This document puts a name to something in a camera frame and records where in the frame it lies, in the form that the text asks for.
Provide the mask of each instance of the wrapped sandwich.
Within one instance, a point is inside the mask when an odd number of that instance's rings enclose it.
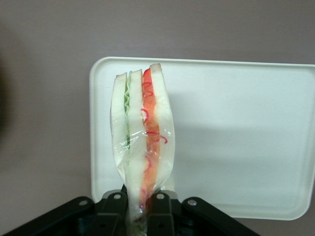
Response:
[[[117,75],[111,103],[117,170],[128,194],[131,234],[145,234],[148,202],[173,169],[175,134],[160,64]]]

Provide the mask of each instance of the screw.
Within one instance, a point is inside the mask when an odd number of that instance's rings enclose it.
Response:
[[[115,194],[115,195],[114,195],[114,199],[119,199],[119,198],[121,198],[121,195],[120,195],[120,194]]]
[[[86,205],[87,203],[88,203],[87,200],[83,200],[83,201],[79,202],[79,206],[84,206],[84,205]]]
[[[188,200],[187,203],[188,203],[189,205],[191,205],[191,206],[197,205],[197,202],[196,202],[194,199]]]
[[[161,193],[157,194],[157,199],[164,199],[164,198],[165,198],[164,194],[161,194]]]

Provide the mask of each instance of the plastic wrap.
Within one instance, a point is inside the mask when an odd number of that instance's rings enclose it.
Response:
[[[160,64],[118,75],[111,104],[113,153],[128,194],[131,235],[145,235],[148,200],[169,178],[173,117]]]

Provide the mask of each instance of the tomato slice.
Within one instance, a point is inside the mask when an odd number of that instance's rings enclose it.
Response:
[[[158,171],[158,160],[160,153],[160,134],[158,121],[154,115],[156,107],[156,97],[152,85],[151,71],[147,69],[143,73],[142,81],[143,93],[143,111],[145,111],[146,118],[144,121],[145,130],[147,133],[147,153],[143,183],[141,188],[140,207],[143,208],[147,200],[151,197],[155,188],[155,180]]]

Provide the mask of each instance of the plastic tray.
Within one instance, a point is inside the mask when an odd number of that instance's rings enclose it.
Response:
[[[114,163],[114,78],[162,65],[173,111],[179,200],[201,197],[232,217],[291,220],[315,176],[315,66],[109,57],[90,74],[92,195],[123,182]]]

